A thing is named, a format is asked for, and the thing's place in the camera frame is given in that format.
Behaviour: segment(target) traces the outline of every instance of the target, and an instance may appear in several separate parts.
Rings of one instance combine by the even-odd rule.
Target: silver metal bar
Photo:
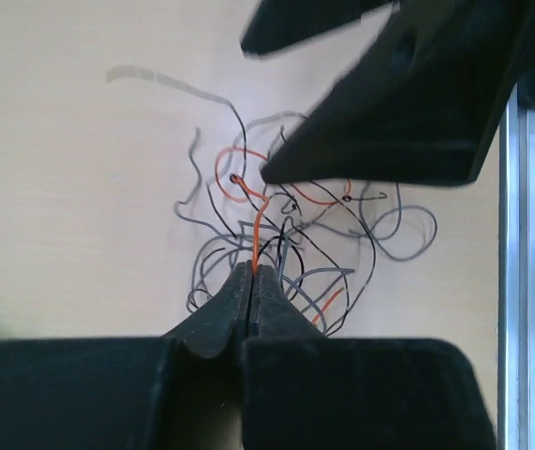
[[[535,450],[535,112],[516,91],[500,152],[498,442]]]

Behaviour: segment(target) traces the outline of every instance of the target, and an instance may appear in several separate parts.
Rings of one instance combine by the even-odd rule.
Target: orange wire
[[[254,190],[252,190],[250,187],[246,185],[245,180],[243,180],[238,175],[232,175],[231,181],[237,184],[240,188],[242,188],[248,195],[253,195],[263,200],[263,205],[261,208],[259,208],[259,211],[257,212],[257,217],[255,217],[255,225],[253,227],[253,236],[252,236],[252,273],[253,275],[256,275],[257,269],[259,267],[260,218],[262,218],[263,213],[265,212],[265,209],[267,209],[267,206],[269,206],[269,197],[259,194],[258,192],[255,192]]]
[[[221,162],[221,159],[224,156],[226,156],[228,153],[233,153],[233,152],[241,152],[241,153],[243,153],[244,151],[245,151],[245,149],[241,148],[241,147],[226,147],[226,148],[224,148],[223,150],[221,150],[217,154],[217,158],[215,159],[215,181],[217,182],[217,185],[221,189],[221,192],[223,192],[223,195],[225,195],[228,199],[230,199],[230,200],[232,200],[233,202],[236,202],[236,203],[245,203],[246,202],[246,197],[235,197],[235,196],[231,195],[223,187],[223,185],[221,184],[221,181],[219,180],[219,162]],[[246,152],[249,155],[252,155],[253,157],[261,158],[263,161],[267,160],[267,157],[265,157],[264,155],[262,155],[259,152],[255,152],[254,150],[250,150],[250,149],[247,148]],[[322,205],[322,206],[331,206],[331,205],[337,203],[337,201],[336,202],[321,202],[319,200],[312,199],[308,195],[306,195],[304,192],[302,192],[299,188],[297,188],[295,185],[291,185],[291,186],[292,186],[292,188],[294,190],[296,190],[296,192],[299,193],[299,195],[301,197],[303,197],[305,200],[310,201],[311,203],[319,204],[319,205]],[[350,182],[350,180],[346,180],[346,192],[345,192],[344,195],[345,196],[346,195],[350,195],[351,191],[352,191],[352,183]]]
[[[332,304],[332,302],[335,300],[335,298],[342,292],[344,291],[344,288],[340,288],[338,289],[336,292],[334,292],[334,295],[332,295],[327,302],[325,302],[325,305],[323,306],[323,309],[321,310],[321,312],[325,312],[325,310],[327,308],[330,307],[330,305]],[[320,319],[320,315],[318,314],[317,316],[315,316],[313,318],[313,324],[317,323],[317,321]]]

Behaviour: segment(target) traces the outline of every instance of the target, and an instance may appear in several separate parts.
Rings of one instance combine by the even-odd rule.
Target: wooden table surface
[[[227,108],[156,83],[106,83],[107,70],[171,75],[230,99],[246,121],[307,111],[388,13],[259,62],[238,45],[254,6],[0,1],[0,338],[155,335],[186,317],[191,264],[208,237],[172,212],[195,180],[186,149],[201,128],[198,159],[210,172],[239,126]],[[379,257],[341,336],[451,341],[495,415],[498,142],[473,186],[403,195],[436,214],[438,239],[413,262]]]

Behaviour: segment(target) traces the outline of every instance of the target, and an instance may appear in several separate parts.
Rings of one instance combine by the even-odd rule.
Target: tangled wire pile
[[[178,218],[202,226],[212,234],[201,245],[192,267],[190,293],[186,299],[186,308],[190,313],[211,299],[213,292],[207,286],[207,279],[218,267],[225,266],[230,271],[235,264],[250,256],[253,271],[257,270],[259,263],[270,264],[277,273],[282,291],[289,300],[296,302],[294,305],[305,315],[313,316],[312,323],[318,326],[323,334],[331,336],[344,326],[350,312],[372,280],[378,255],[383,255],[396,262],[407,262],[422,255],[435,241],[438,234],[436,216],[423,206],[403,204],[399,185],[394,186],[395,207],[371,220],[367,220],[366,206],[385,200],[388,196],[384,192],[370,195],[370,183],[363,183],[357,189],[350,180],[346,180],[343,192],[336,195],[333,189],[312,182],[309,186],[312,191],[321,193],[319,199],[315,198],[317,195],[309,195],[305,187],[300,188],[295,185],[287,187],[263,185],[261,191],[251,188],[247,181],[257,177],[247,176],[248,159],[267,161],[272,151],[286,138],[285,129],[282,126],[264,155],[248,148],[248,132],[253,128],[279,123],[286,118],[302,120],[305,118],[302,113],[281,112],[245,124],[229,100],[201,91],[167,75],[132,66],[114,67],[107,72],[107,82],[119,78],[136,78],[160,83],[187,92],[197,98],[222,104],[233,112],[241,128],[232,144],[216,155],[214,173],[207,180],[203,179],[199,165],[194,159],[195,151],[201,139],[199,128],[196,129],[195,137],[188,148],[188,159],[196,172],[197,180],[186,199],[175,203],[173,212]],[[241,169],[238,172],[232,169],[235,157],[242,158]],[[236,204],[247,205],[254,210],[254,220],[238,219],[235,225],[231,223],[231,220],[227,220],[226,214],[224,214],[226,210],[220,211],[215,203],[213,191],[215,187],[226,200],[224,208]],[[206,192],[211,204],[215,215],[213,221],[200,220],[182,212],[183,207],[190,205],[201,195],[201,190]],[[275,208],[275,203],[280,203],[278,208]],[[305,211],[308,205],[317,208],[310,216]],[[330,213],[336,209],[346,211],[357,226],[344,230],[340,229],[339,226],[336,228],[335,224],[328,222],[327,217],[331,216]],[[394,255],[386,244],[397,236],[402,227],[403,217],[408,211],[419,211],[425,214],[431,221],[433,230],[416,252],[399,257]],[[384,235],[379,235],[378,229],[384,220],[394,218],[392,230]],[[323,248],[323,245],[318,244],[314,235],[315,230],[329,233],[331,236],[328,237],[328,241],[332,240],[334,236],[339,236],[357,242],[359,248],[364,240],[368,241],[368,248],[371,252],[370,267],[364,273],[357,273],[355,269],[338,263]],[[309,259],[306,257],[309,249],[320,255],[319,259],[322,259],[325,264],[309,267],[307,265]],[[351,278],[360,280],[360,284],[353,294],[350,293],[349,280]],[[311,279],[318,281],[314,284],[322,286],[309,293],[306,285]],[[335,309],[332,305],[342,294],[345,303],[343,310],[339,312],[337,317],[331,312],[328,312],[326,317],[326,312]]]

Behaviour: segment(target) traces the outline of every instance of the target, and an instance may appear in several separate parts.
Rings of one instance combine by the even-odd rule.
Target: beige tabletop
[[[168,74],[228,98],[246,121],[307,111],[387,15],[259,62],[238,45],[254,6],[0,1],[0,338],[156,335],[187,316],[192,261],[210,234],[172,212],[195,181],[186,149],[199,127],[210,174],[239,126],[227,108],[155,82],[106,83],[107,70]],[[438,239],[412,262],[379,257],[340,336],[451,341],[494,415],[498,144],[475,185],[403,195],[436,214]]]

